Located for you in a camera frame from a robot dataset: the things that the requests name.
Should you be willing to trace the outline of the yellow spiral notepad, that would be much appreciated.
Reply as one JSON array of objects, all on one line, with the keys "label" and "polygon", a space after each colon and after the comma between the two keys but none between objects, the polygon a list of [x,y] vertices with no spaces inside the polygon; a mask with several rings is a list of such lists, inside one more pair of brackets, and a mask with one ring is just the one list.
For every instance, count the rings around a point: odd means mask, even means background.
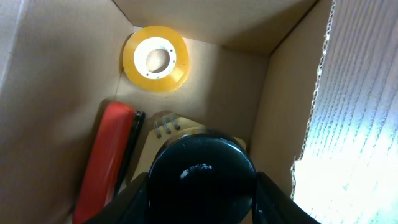
[{"label": "yellow spiral notepad", "polygon": [[190,131],[196,134],[204,128],[205,125],[203,124],[173,113],[157,118],[154,121],[153,130],[148,133],[136,169],[129,182],[132,182],[139,174],[149,171],[160,148],[169,139],[180,136],[180,133],[184,131],[185,134],[182,134],[182,136],[190,134]]}]

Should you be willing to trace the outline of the yellow tape roll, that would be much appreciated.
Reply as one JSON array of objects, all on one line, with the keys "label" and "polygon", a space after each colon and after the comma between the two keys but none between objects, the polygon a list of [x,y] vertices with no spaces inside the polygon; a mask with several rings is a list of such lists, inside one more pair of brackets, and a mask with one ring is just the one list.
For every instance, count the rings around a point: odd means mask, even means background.
[{"label": "yellow tape roll", "polygon": [[[146,67],[147,56],[154,50],[164,50],[169,63],[161,72]],[[122,55],[123,70],[139,88],[152,92],[170,92],[180,88],[188,78],[190,59],[182,36],[165,26],[148,26],[128,38]]]}]

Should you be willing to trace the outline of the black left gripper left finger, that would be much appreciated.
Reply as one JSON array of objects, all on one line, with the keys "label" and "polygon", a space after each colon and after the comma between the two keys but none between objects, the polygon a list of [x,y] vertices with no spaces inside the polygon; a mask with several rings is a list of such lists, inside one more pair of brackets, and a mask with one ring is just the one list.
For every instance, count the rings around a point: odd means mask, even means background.
[{"label": "black left gripper left finger", "polygon": [[118,196],[85,224],[146,224],[149,201],[147,179],[139,174]]}]

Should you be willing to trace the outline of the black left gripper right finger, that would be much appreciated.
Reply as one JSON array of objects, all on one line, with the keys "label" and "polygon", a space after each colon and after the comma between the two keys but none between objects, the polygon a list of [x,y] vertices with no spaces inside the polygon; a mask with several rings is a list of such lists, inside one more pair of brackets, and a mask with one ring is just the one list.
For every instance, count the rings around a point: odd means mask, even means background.
[{"label": "black left gripper right finger", "polygon": [[256,174],[252,222],[253,224],[319,224],[263,172]]}]

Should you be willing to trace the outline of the red black stapler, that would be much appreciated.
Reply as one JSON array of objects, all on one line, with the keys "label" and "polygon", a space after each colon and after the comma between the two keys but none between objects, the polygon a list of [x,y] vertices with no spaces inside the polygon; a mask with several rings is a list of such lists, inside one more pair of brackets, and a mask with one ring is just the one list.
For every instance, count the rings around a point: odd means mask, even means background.
[{"label": "red black stapler", "polygon": [[81,184],[73,224],[86,222],[117,196],[145,118],[145,112],[118,101],[106,106]]}]

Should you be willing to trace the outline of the black pencil sharpener with pencil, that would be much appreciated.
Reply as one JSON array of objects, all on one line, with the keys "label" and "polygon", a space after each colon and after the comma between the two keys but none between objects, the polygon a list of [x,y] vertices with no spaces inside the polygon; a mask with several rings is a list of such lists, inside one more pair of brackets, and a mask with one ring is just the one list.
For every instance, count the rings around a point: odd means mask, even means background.
[{"label": "black pencil sharpener with pencil", "polygon": [[242,144],[210,128],[163,143],[147,180],[149,223],[240,223],[250,211],[256,170]]}]

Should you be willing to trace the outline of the brown cardboard box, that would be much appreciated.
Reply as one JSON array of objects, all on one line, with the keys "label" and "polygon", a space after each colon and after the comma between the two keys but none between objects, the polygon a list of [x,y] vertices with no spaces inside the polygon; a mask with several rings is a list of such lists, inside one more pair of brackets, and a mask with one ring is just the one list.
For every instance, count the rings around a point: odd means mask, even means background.
[{"label": "brown cardboard box", "polygon": [[[183,36],[186,82],[132,84],[142,27]],[[244,140],[257,170],[321,223],[397,222],[396,1],[2,1],[1,222],[72,217],[100,116],[118,100]]]}]

